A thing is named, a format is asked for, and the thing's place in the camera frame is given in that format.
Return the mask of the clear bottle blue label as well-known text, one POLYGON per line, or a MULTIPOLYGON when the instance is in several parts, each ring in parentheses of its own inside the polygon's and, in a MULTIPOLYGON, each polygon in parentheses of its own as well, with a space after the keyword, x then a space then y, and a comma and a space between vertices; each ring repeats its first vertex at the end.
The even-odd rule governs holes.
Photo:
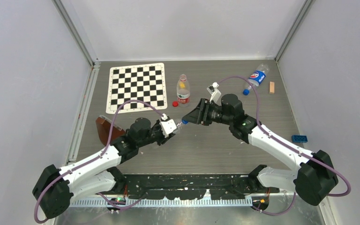
POLYGON ((176 129, 174 130, 174 134, 178 134, 181 129, 184 127, 185 123, 182 119, 175 119, 176 129))

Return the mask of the clear bottle red label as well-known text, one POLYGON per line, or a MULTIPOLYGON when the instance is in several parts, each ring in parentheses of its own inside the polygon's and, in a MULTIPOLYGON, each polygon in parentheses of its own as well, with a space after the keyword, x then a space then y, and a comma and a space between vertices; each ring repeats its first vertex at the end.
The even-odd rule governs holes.
POLYGON ((179 80, 177 82, 177 87, 176 87, 176 97, 180 105, 186 105, 190 101, 190 84, 185 74, 181 74, 179 76, 179 80), (184 89, 179 87, 180 82, 185 83, 186 87, 184 89))

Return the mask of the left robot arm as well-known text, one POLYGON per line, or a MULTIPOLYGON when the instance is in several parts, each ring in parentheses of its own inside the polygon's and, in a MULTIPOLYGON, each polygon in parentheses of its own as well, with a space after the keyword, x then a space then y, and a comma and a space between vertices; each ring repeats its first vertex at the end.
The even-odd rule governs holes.
POLYGON ((32 190, 37 201, 35 221, 42 224, 55 218, 71 203, 89 195, 106 191, 120 194, 125 178, 117 166, 135 157, 141 147, 166 143, 177 128, 173 119, 160 119, 151 125, 147 118, 138 118, 124 135, 89 157, 61 168, 47 166, 32 190))

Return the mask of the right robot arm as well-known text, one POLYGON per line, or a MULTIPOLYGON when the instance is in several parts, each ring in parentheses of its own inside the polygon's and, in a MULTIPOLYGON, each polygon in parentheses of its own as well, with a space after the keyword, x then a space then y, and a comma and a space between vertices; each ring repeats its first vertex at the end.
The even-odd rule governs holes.
POLYGON ((266 151, 289 168, 256 167, 249 174, 249 187, 254 192, 280 188, 295 192, 306 203, 317 206, 338 184, 329 154, 323 150, 312 152, 277 136, 247 115, 234 94, 225 94, 220 105, 202 98, 182 119, 203 126, 213 122, 228 125, 235 138, 266 151))

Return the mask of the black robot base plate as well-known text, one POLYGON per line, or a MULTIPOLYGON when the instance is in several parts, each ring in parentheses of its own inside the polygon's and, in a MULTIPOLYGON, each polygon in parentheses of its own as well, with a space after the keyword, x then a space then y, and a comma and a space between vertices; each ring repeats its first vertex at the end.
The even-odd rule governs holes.
POLYGON ((108 195, 131 199, 236 200, 250 194, 279 193, 279 188, 263 187, 244 174, 125 174, 108 195))

